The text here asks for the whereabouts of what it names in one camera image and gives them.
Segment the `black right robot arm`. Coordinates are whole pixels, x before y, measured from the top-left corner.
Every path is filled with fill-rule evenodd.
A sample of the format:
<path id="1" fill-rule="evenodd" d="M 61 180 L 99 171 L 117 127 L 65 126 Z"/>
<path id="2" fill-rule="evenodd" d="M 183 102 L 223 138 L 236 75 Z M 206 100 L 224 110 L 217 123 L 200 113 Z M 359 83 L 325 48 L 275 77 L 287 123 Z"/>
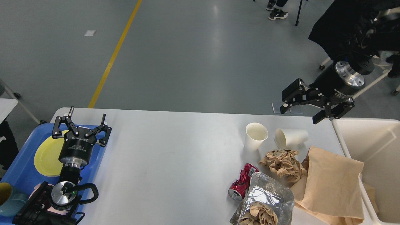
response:
<path id="1" fill-rule="evenodd" d="M 399 13 L 390 10 L 379 15 L 365 15 L 351 21 L 328 10 L 314 25 L 309 39 L 320 45 L 332 63 L 321 66 L 322 72 L 311 84 L 296 79 L 282 91 L 279 108 L 285 114 L 297 105 L 312 105 L 321 110 L 312 117 L 314 124 L 325 118 L 342 118 L 355 107 L 356 95 L 366 89 L 364 77 L 374 71 L 372 58 L 390 55 L 383 60 L 392 68 L 387 75 L 399 77 Z"/>

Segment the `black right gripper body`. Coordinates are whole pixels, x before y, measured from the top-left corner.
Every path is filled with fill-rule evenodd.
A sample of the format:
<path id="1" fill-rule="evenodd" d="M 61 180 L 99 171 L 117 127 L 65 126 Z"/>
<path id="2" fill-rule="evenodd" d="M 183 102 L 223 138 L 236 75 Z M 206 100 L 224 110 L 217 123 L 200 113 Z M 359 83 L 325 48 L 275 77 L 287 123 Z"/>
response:
<path id="1" fill-rule="evenodd" d="M 333 104 L 353 97 L 365 87 L 364 76 L 346 61 L 337 61 L 326 67 L 312 84 Z"/>

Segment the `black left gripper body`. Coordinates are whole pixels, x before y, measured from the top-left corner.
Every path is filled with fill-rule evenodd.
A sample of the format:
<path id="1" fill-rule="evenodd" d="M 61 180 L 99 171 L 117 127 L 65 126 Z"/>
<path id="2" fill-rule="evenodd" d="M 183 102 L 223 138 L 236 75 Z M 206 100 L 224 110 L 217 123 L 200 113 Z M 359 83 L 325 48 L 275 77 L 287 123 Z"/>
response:
<path id="1" fill-rule="evenodd" d="M 64 134 L 64 144 L 58 160 L 63 164 L 73 160 L 80 166 L 89 165 L 96 142 L 97 138 L 94 135 L 86 137 L 83 134 L 76 137 L 72 131 L 68 131 Z"/>

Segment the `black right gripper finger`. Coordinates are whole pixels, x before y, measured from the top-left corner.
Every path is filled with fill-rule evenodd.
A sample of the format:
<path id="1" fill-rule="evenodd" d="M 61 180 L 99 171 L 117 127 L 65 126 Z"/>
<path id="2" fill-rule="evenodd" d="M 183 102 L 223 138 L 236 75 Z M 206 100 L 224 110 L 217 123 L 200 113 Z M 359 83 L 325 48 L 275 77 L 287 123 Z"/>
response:
<path id="1" fill-rule="evenodd" d="M 298 78 L 282 91 L 282 101 L 283 105 L 280 107 L 280 113 L 284 114 L 296 105 L 310 104 L 323 108 L 328 99 L 319 88 L 307 85 L 301 78 Z"/>
<path id="2" fill-rule="evenodd" d="M 313 124 L 318 124 L 325 118 L 340 119 L 355 107 L 353 98 L 349 98 L 335 105 L 333 108 L 332 105 L 331 102 L 327 102 L 323 106 L 323 109 L 312 117 Z"/>

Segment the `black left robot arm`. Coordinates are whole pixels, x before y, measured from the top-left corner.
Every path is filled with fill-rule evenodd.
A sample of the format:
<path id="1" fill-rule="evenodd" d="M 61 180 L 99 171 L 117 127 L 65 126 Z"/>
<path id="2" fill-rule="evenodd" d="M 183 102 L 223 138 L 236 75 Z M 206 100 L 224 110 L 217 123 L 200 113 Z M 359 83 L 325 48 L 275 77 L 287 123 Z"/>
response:
<path id="1" fill-rule="evenodd" d="M 103 114 L 94 128 L 76 126 L 72 121 L 74 107 L 68 114 L 55 119 L 51 137 L 61 140 L 57 161 L 59 179 L 54 185 L 43 182 L 17 212 L 16 225 L 77 225 L 85 213 L 78 206 L 94 202 L 99 192 L 93 183 L 82 182 L 81 172 L 88 168 L 95 145 L 106 147 L 112 128 Z"/>

